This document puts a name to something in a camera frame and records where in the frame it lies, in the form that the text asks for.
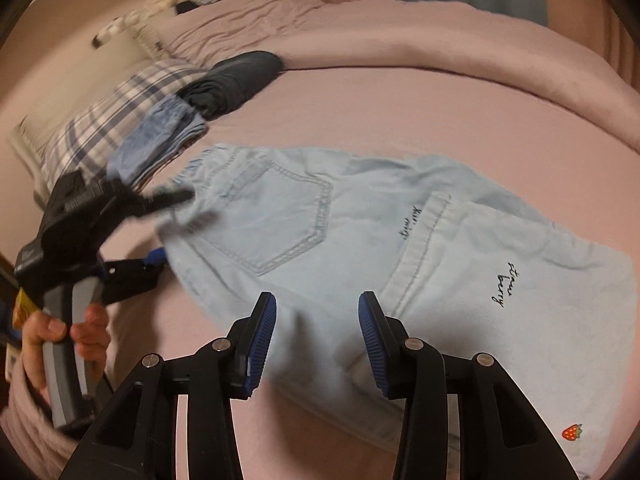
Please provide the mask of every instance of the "black gripper frame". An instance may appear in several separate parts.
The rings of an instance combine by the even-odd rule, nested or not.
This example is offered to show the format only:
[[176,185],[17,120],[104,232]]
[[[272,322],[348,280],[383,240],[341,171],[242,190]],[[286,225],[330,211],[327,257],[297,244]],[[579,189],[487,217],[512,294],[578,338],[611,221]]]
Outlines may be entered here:
[[254,339],[269,296],[262,293],[250,317],[194,355],[142,358],[84,434],[60,480],[175,479],[180,395],[189,397],[190,478],[242,480],[230,399],[247,398],[237,385],[242,370],[248,373],[238,358]]
[[489,354],[440,354],[366,300],[388,357],[389,399],[406,399],[394,480],[445,480],[447,394],[458,396],[461,480],[577,480],[527,397]]

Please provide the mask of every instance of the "folded dark gray shirt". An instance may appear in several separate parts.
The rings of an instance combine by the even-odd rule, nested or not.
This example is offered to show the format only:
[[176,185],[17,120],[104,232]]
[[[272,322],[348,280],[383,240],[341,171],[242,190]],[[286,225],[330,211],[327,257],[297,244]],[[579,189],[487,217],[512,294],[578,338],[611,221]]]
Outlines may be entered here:
[[206,119],[228,114],[265,88],[284,68],[271,52],[256,50],[217,63],[177,92]]

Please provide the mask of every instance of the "stitching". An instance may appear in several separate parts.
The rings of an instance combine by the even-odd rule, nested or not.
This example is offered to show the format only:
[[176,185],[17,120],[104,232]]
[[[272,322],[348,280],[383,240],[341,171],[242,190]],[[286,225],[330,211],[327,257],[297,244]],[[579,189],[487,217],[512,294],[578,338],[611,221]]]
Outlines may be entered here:
[[[215,150],[221,150],[221,148],[219,146],[213,146],[212,148],[210,148],[210,153],[213,153],[213,151]],[[231,155],[229,156],[228,161],[222,164],[222,166],[219,166],[211,170],[211,173],[207,176],[206,181],[202,183],[202,189],[208,190],[211,186],[213,186],[213,177],[219,174],[221,171],[226,170],[226,168],[228,168],[229,166],[231,166],[231,164],[235,162],[236,159],[238,158],[238,155],[240,154],[240,152],[242,152],[242,148],[234,148],[233,151],[231,152]]]
[[[268,161],[268,164],[264,168],[260,168],[258,164],[264,163],[265,161]],[[261,176],[267,173],[267,171],[269,171],[269,169],[274,164],[273,164],[273,161],[268,160],[266,157],[261,157],[260,159],[254,162],[254,165],[257,166],[255,169],[258,170],[258,171],[255,171],[254,174],[251,174],[252,168],[249,167],[231,181],[231,186],[227,189],[226,193],[223,195],[223,197],[226,199],[225,202],[233,202],[236,196],[238,196],[238,194],[242,192],[242,190],[245,187],[247,187],[249,184],[253,184],[254,182],[256,182]],[[236,182],[238,182],[238,180],[240,180],[243,176],[245,177],[245,181],[240,182],[239,187],[235,186]]]
[[447,209],[447,207],[450,204],[451,204],[451,197],[449,197],[447,199],[447,201],[445,202],[444,206],[442,206],[442,209],[438,213],[438,217],[436,218],[436,221],[433,223],[433,226],[431,227],[431,232],[429,233],[429,237],[427,238],[427,242],[424,245],[424,250],[422,251],[422,256],[420,257],[420,262],[418,263],[418,266],[415,268],[414,275],[411,277],[411,280],[409,281],[409,284],[406,286],[404,292],[402,293],[402,296],[400,297],[400,300],[396,304],[396,307],[395,307],[395,309],[393,311],[393,314],[392,314],[393,317],[398,317],[398,315],[400,314],[400,306],[402,305],[402,302],[404,301],[404,298],[406,297],[406,295],[409,293],[409,289],[411,288],[411,286],[414,284],[414,281],[418,277],[418,273],[420,273],[420,269],[422,268],[422,263],[424,262],[424,257],[427,254],[427,250],[429,250],[429,245],[431,243],[431,238],[433,237],[433,232],[436,230],[436,226],[439,224],[440,219],[442,218],[442,215],[444,214],[444,211]]
[[277,172],[279,172],[283,176],[286,176],[287,178],[291,178],[292,180],[297,180],[299,182],[308,182],[309,184],[314,184],[315,186],[318,186],[320,189],[319,189],[318,197],[315,200],[316,207],[318,208],[318,210],[316,211],[316,220],[314,222],[314,232],[312,232],[309,236],[300,240],[297,244],[293,245],[293,247],[285,250],[283,253],[278,254],[277,256],[266,261],[262,265],[252,264],[251,262],[247,261],[245,258],[240,256],[236,252],[231,251],[230,249],[220,245],[219,243],[213,240],[208,240],[208,242],[211,245],[213,245],[222,253],[226,254],[226,256],[229,256],[239,265],[255,272],[258,275],[265,274],[270,270],[273,270],[274,268],[283,264],[284,262],[292,260],[296,256],[300,256],[300,254],[304,253],[305,251],[308,251],[311,247],[314,247],[315,245],[324,241],[324,239],[326,238],[327,217],[328,217],[328,212],[329,212],[329,207],[331,202],[330,193],[331,193],[331,190],[333,189],[332,184],[329,182],[325,182],[324,180],[321,180],[320,178],[316,178],[316,177],[303,176],[303,175],[292,173],[291,171],[285,170],[281,166],[278,166],[273,161],[271,161],[270,164],[263,171],[256,174],[253,178],[247,180],[247,182],[242,184],[242,187],[240,187],[239,189],[234,190],[234,194],[231,197],[229,197],[229,200],[230,201],[233,200],[234,197],[239,192],[241,192],[249,184],[256,182],[268,170],[276,170]]
[[[172,177],[171,181],[173,181],[174,184],[179,186],[184,182],[186,178],[192,177],[200,169],[200,166],[202,165],[206,157],[208,157],[211,153],[219,149],[220,148],[217,146],[211,146],[210,148],[207,148],[206,150],[201,152],[199,156],[197,156],[189,164],[187,164],[187,167],[184,168],[184,170],[182,170],[180,174]],[[236,158],[238,157],[238,153],[240,153],[240,150],[241,148],[235,148],[232,151],[231,155],[229,156],[229,160],[226,161],[222,166],[219,166],[214,170],[212,170],[210,176],[213,176],[219,173],[220,171],[228,168],[233,163],[233,161],[236,160]]]

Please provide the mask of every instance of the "gray handle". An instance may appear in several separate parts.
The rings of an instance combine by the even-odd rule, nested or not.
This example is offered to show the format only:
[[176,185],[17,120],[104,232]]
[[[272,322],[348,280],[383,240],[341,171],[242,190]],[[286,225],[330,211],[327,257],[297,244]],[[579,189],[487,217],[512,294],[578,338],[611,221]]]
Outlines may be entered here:
[[[89,304],[100,301],[102,288],[101,280],[95,276],[73,285],[59,285],[44,295],[43,310],[71,327],[84,321]],[[59,343],[44,343],[42,351],[53,426],[70,433],[95,418],[106,402],[105,389],[98,388],[97,399],[91,364],[76,353],[68,335]]]

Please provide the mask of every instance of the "plaid pillow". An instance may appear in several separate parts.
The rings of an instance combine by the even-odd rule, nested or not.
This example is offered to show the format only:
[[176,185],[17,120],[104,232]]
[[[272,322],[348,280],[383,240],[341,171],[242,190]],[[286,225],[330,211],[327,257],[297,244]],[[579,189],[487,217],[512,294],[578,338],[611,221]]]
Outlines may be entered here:
[[158,61],[76,115],[45,150],[42,174],[49,189],[69,171],[80,169],[85,179],[95,177],[156,103],[206,73],[180,59]]

